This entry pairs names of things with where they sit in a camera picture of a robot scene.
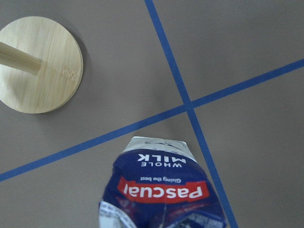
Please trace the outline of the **blue white milk carton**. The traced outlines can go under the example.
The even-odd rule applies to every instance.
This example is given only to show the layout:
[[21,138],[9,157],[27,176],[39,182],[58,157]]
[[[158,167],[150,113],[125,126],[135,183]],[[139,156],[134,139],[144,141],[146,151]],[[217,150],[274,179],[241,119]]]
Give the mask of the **blue white milk carton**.
[[113,164],[99,204],[102,228],[224,228],[204,170],[183,141],[135,136]]

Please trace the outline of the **wooden mug tree stand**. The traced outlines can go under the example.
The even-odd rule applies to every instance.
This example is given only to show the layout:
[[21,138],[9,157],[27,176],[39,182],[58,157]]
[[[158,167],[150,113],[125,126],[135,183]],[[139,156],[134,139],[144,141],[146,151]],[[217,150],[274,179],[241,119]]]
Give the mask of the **wooden mug tree stand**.
[[83,74],[81,49],[72,34],[44,17],[17,19],[0,31],[0,100],[27,114],[64,105]]

